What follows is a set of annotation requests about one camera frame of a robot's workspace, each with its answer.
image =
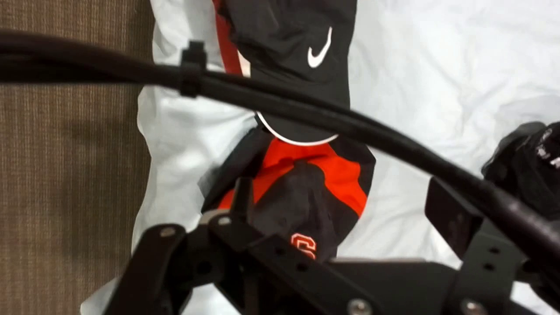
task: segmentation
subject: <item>nike swoosh logo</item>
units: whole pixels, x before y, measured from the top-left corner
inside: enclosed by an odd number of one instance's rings
[[[320,63],[326,59],[326,56],[327,56],[327,52],[331,49],[331,42],[333,42],[333,26],[329,28],[326,45],[320,49],[320,52],[317,56],[313,54],[312,47],[308,49],[308,63],[310,63],[312,68],[320,66]]]

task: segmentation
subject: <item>orange logo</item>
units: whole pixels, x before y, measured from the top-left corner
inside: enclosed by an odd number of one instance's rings
[[[312,259],[317,259],[315,257],[317,243],[312,236],[294,232],[291,243],[296,248],[299,248],[303,253],[310,255]]]

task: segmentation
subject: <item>white fabric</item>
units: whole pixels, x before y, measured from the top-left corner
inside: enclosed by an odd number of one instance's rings
[[[191,38],[205,40],[221,68],[210,0],[152,0],[154,59],[179,63]],[[555,0],[359,0],[350,47],[352,108],[413,136],[480,173],[497,141],[520,122],[560,120],[560,3]],[[145,87],[138,127],[152,154],[133,241],[159,222],[193,229],[201,176],[254,126],[247,110]],[[373,150],[378,164],[364,217],[345,257],[459,260],[424,218],[429,176]],[[109,288],[82,304],[100,313]],[[530,288],[515,301],[555,313]],[[233,313],[212,288],[198,288],[189,313]]]

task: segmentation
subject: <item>white sheet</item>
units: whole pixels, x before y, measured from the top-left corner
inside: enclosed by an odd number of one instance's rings
[[[219,70],[210,0],[152,0],[154,59],[179,63],[191,38],[205,40]],[[352,108],[417,138],[480,173],[497,141],[520,122],[560,120],[560,3],[555,0],[359,0],[350,49]],[[254,126],[252,113],[205,98],[145,87],[138,127],[152,154],[133,245],[158,222],[193,229],[201,176]],[[347,257],[457,259],[424,218],[424,173],[378,157],[368,210],[340,248]],[[100,313],[112,285],[82,304]],[[516,301],[555,313],[516,285]],[[212,287],[196,290],[189,313],[233,313]]]

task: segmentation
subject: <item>screw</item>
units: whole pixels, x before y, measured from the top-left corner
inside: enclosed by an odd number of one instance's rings
[[[173,236],[175,232],[177,232],[175,227],[166,225],[166,227],[163,227],[163,229],[159,231],[159,236],[161,236],[161,238],[170,238],[170,236]]]
[[[474,299],[464,299],[460,302],[460,309],[464,315],[487,315],[487,308],[480,302],[480,301],[474,301]]]
[[[348,302],[348,315],[371,315],[371,306],[364,299],[352,299]]]
[[[229,224],[231,224],[231,218],[229,218],[229,217],[221,217],[221,218],[217,218],[217,224],[219,224],[219,225],[229,225]]]

